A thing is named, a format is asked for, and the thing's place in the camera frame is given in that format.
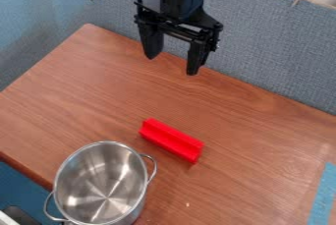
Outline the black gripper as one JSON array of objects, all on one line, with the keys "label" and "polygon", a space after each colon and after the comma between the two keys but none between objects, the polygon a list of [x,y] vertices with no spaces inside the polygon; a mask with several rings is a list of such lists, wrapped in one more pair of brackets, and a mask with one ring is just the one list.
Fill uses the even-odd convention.
[{"label": "black gripper", "polygon": [[189,51],[187,75],[194,76],[205,64],[210,51],[218,49],[219,34],[223,31],[223,24],[201,7],[187,18],[177,18],[161,11],[161,0],[135,0],[138,24],[143,51],[153,60],[163,50],[165,35],[169,34],[187,42],[194,41]]}]

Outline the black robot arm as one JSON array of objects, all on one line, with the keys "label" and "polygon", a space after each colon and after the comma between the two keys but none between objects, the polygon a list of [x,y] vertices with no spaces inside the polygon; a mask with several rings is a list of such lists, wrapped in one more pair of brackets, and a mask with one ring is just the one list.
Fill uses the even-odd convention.
[{"label": "black robot arm", "polygon": [[135,0],[143,51],[153,60],[163,51],[165,35],[191,44],[187,75],[194,76],[218,49],[223,24],[207,14],[206,0]]}]

